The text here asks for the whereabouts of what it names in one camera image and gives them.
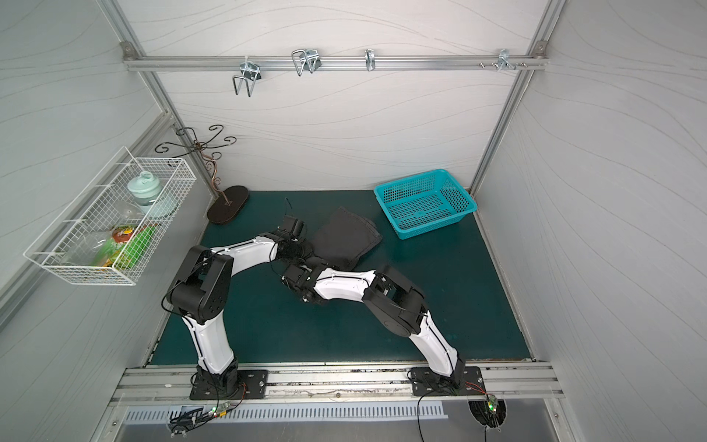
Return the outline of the dark grey long pants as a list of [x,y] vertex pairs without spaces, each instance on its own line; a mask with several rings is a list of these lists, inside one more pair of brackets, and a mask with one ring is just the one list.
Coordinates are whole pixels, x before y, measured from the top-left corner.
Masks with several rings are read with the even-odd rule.
[[376,224],[362,215],[339,207],[310,241],[313,257],[341,271],[353,271],[357,263],[383,240]]

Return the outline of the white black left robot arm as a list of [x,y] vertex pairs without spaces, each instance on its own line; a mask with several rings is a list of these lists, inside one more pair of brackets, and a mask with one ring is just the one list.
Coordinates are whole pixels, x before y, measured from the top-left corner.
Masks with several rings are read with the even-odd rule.
[[226,336],[223,311],[235,274],[303,252],[303,221],[287,215],[274,231],[228,246],[189,249],[165,300],[182,318],[197,353],[197,389],[204,397],[232,396],[239,388],[238,361]]

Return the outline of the dark oval stand base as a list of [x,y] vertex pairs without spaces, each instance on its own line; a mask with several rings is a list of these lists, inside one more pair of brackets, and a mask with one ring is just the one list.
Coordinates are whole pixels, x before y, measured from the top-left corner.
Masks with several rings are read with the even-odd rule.
[[231,186],[220,191],[219,197],[206,213],[207,219],[215,225],[228,224],[245,206],[249,196],[249,190],[241,185]]

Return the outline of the ornate metal hook stand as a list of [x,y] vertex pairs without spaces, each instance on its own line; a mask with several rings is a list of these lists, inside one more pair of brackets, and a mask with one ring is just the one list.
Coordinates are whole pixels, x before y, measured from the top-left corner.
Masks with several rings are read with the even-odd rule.
[[199,136],[197,136],[193,127],[180,127],[175,131],[175,136],[182,140],[181,144],[162,142],[154,147],[154,152],[159,155],[165,155],[169,153],[171,147],[179,147],[183,148],[185,152],[174,156],[174,159],[191,156],[191,154],[197,155],[199,160],[202,161],[204,169],[208,173],[208,180],[211,189],[215,193],[219,193],[220,179],[217,176],[217,162],[222,157],[220,149],[231,147],[238,141],[235,136],[224,136],[220,139],[224,130],[224,125],[219,123],[212,124],[208,127],[208,133],[211,134],[211,136],[206,140],[202,140]]

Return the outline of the teal plastic mesh basket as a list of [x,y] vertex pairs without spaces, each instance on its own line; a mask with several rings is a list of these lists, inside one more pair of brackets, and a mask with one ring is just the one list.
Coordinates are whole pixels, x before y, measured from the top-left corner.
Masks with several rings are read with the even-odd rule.
[[469,192],[444,169],[380,184],[374,195],[402,241],[457,224],[478,209]]

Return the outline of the pale green lidded jar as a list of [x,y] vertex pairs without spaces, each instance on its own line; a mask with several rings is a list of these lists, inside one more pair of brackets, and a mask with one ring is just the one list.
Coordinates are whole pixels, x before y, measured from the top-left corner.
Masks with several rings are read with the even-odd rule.
[[150,171],[141,171],[132,178],[127,189],[136,205],[149,217],[166,217],[176,208],[172,195],[164,191],[158,176]]

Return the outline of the white vent strip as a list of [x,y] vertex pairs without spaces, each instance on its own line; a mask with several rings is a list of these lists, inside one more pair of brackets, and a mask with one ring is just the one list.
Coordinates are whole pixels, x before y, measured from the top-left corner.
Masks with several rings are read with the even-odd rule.
[[445,420],[441,401],[370,403],[246,403],[215,420],[233,423],[397,422]]

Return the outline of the green snack packet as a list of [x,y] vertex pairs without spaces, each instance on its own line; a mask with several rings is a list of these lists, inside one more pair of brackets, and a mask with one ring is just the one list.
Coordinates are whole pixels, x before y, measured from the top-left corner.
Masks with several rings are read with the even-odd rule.
[[93,266],[129,270],[135,267],[149,249],[155,226],[116,228],[99,248]]

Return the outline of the double metal hook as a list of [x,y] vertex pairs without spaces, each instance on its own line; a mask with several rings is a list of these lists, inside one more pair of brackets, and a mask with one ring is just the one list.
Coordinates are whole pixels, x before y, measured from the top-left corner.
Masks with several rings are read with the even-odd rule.
[[261,68],[246,58],[239,66],[239,73],[232,77],[234,93],[238,96],[245,92],[250,98],[259,80],[261,80]]

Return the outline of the curved metal hook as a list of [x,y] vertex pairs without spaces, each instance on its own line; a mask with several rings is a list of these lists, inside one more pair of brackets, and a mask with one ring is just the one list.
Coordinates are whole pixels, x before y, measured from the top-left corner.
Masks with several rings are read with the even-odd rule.
[[291,59],[296,69],[296,74],[301,77],[305,72],[315,73],[321,68],[322,61],[318,50],[297,49],[292,51]]

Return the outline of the small metal hook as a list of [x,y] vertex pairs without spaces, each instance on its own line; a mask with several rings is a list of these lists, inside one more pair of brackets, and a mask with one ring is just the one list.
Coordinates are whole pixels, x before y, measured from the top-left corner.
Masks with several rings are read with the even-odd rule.
[[365,63],[366,63],[366,71],[373,72],[376,70],[376,56],[375,56],[375,52],[372,49],[366,49]]

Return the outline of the aluminium top rail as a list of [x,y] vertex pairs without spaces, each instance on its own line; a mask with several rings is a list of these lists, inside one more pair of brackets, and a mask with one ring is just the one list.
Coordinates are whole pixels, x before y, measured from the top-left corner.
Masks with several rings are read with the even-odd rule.
[[[497,55],[380,55],[376,56],[376,72],[415,72],[415,71],[471,71],[482,69],[479,62],[489,63]],[[127,69],[134,72],[237,72],[239,66],[248,58],[257,64],[263,73],[296,72],[290,55],[285,56],[154,56],[133,60],[125,59]],[[528,65],[525,70],[543,70],[548,66],[547,57],[511,55],[512,60],[523,61]],[[321,55],[319,71],[322,72],[367,72],[365,54],[360,55]]]

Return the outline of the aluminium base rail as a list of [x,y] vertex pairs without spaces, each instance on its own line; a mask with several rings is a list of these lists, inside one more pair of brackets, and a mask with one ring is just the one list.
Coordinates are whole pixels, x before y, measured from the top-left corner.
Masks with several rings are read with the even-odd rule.
[[[410,371],[415,362],[245,364],[239,371],[265,369],[262,403],[306,401],[403,401],[414,397]],[[191,404],[192,366],[149,366],[123,372],[110,405]],[[472,361],[462,387],[500,399],[563,399],[564,391],[548,362]]]

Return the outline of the metal bracket hook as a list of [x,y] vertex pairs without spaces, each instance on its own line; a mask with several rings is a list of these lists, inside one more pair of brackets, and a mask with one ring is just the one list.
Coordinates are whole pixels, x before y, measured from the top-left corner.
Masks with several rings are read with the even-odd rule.
[[525,70],[528,67],[528,65],[523,61],[517,62],[512,60],[508,49],[501,50],[492,62],[479,62],[479,66],[482,69],[493,68],[496,71],[517,71]]

